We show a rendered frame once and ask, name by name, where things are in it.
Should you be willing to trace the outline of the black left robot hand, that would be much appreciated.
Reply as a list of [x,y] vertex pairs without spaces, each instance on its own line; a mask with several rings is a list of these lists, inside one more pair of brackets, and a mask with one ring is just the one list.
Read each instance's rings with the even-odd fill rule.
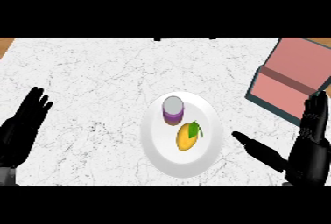
[[33,87],[22,100],[15,116],[0,126],[0,167],[17,168],[28,158],[37,139],[37,130],[48,117],[53,102],[45,89]]

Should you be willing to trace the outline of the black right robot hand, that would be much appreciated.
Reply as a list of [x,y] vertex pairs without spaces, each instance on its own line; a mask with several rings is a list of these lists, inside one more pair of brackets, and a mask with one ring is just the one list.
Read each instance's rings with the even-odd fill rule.
[[285,172],[284,178],[293,186],[325,185],[331,166],[331,143],[325,138],[327,121],[328,97],[327,92],[321,91],[305,101],[300,131],[288,159],[244,133],[232,133],[247,153],[278,172]]

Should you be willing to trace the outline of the pink box with teal rim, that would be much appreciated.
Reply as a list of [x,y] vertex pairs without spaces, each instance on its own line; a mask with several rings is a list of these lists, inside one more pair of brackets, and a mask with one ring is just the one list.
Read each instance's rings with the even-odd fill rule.
[[331,38],[280,38],[246,99],[299,126],[305,101],[319,91],[331,98]]

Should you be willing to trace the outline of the yellow lemon with green leaf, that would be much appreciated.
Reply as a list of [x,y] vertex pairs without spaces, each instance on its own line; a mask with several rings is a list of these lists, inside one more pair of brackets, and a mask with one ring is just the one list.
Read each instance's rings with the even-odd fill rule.
[[176,145],[181,151],[186,151],[203,136],[203,128],[197,122],[186,122],[178,131]]

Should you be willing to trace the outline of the white oval plate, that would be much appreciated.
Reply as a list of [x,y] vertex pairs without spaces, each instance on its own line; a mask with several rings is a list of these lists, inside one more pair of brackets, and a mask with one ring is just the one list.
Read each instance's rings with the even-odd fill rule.
[[167,93],[150,105],[141,144],[167,175],[189,178],[207,171],[223,147],[223,127],[212,104],[197,94]]

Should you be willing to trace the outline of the purple can with grey lid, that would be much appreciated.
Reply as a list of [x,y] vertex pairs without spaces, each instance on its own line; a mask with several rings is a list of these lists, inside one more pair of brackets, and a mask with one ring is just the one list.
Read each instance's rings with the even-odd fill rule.
[[182,99],[176,95],[169,96],[163,102],[161,108],[166,123],[172,126],[178,125],[184,118]]

